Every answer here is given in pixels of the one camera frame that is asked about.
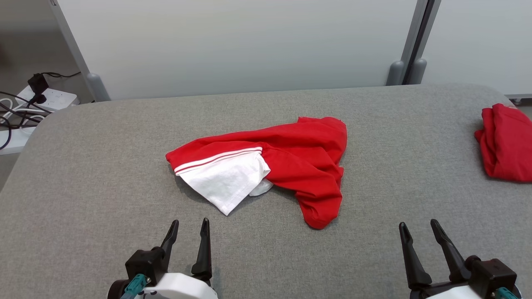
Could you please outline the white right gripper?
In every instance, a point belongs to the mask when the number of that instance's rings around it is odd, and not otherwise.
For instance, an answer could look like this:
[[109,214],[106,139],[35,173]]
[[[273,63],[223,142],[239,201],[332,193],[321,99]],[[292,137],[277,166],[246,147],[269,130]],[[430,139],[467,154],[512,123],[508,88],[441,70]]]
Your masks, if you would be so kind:
[[499,288],[498,279],[481,279],[466,282],[471,272],[466,268],[464,258],[447,236],[436,219],[431,219],[431,229],[437,243],[444,253],[450,282],[432,284],[431,276],[424,270],[414,249],[414,239],[405,222],[399,224],[401,249],[407,277],[411,290],[411,299],[494,299]]

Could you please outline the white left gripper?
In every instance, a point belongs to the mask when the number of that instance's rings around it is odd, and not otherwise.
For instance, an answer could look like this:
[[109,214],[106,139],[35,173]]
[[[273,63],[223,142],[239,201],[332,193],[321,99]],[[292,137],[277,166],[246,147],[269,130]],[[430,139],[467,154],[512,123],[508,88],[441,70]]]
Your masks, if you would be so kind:
[[[161,244],[162,265],[168,266],[173,244],[177,239],[179,220],[173,220]],[[136,299],[217,299],[217,292],[200,279],[212,278],[212,254],[209,219],[204,218],[200,231],[201,244],[191,276],[181,273],[164,274],[154,287],[145,287]]]

